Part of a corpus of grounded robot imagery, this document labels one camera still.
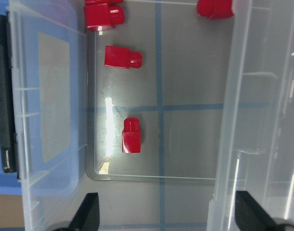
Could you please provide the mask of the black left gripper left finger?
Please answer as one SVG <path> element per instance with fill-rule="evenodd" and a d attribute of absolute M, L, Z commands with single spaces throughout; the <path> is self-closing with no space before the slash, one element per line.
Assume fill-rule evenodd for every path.
<path fill-rule="evenodd" d="M 100 225 L 99 196 L 97 192 L 84 197 L 70 225 L 70 231 L 97 231 Z"/>

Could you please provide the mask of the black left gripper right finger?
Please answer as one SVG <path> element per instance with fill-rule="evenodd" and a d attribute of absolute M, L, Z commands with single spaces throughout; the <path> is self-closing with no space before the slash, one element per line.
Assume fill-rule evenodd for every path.
<path fill-rule="evenodd" d="M 247 191 L 235 193 L 235 223 L 240 231 L 281 231 L 281 227 Z"/>

